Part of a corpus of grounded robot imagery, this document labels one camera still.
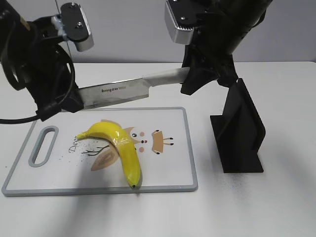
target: knife handle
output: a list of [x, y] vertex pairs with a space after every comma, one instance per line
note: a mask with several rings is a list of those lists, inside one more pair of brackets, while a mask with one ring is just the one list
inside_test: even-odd
[[143, 79], [150, 85], [166, 85], [183, 83], [187, 78], [190, 68], [177, 68], [160, 73], [143, 76]]

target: black plastic holder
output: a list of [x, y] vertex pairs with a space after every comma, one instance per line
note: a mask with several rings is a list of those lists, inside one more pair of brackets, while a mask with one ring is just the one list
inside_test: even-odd
[[230, 87], [223, 114], [210, 118], [224, 173], [262, 173], [257, 153], [266, 130], [242, 79]]

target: banana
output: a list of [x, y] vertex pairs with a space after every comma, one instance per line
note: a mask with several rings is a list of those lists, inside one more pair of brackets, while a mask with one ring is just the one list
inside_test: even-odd
[[87, 137], [104, 138], [115, 146], [121, 158], [126, 180], [132, 188], [135, 188], [141, 177], [141, 169], [130, 136], [114, 123], [97, 122], [87, 132], [77, 135], [78, 140]]

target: white table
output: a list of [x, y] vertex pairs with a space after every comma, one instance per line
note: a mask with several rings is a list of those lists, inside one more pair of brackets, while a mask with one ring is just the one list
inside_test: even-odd
[[[76, 76], [83, 87], [177, 67], [180, 64], [76, 64]], [[180, 85], [155, 87], [149, 98], [116, 107], [186, 108], [199, 184], [196, 192], [76, 197], [0, 194], [0, 236], [314, 237], [316, 64], [237, 63], [236, 67], [267, 130], [259, 151], [264, 173], [222, 171], [209, 115], [221, 114], [226, 88], [212, 82], [187, 96], [180, 94]], [[15, 92], [2, 72], [0, 96], [1, 118], [34, 115], [28, 92]], [[0, 125], [1, 185], [29, 127]]]

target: cutting board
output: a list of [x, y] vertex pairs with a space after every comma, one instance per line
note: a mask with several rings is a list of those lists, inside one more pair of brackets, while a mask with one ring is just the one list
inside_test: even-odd
[[[140, 186], [126, 182], [115, 148], [76, 135], [106, 120], [133, 139]], [[59, 113], [32, 124], [2, 187], [13, 196], [190, 192], [198, 187], [184, 108], [128, 108]]]

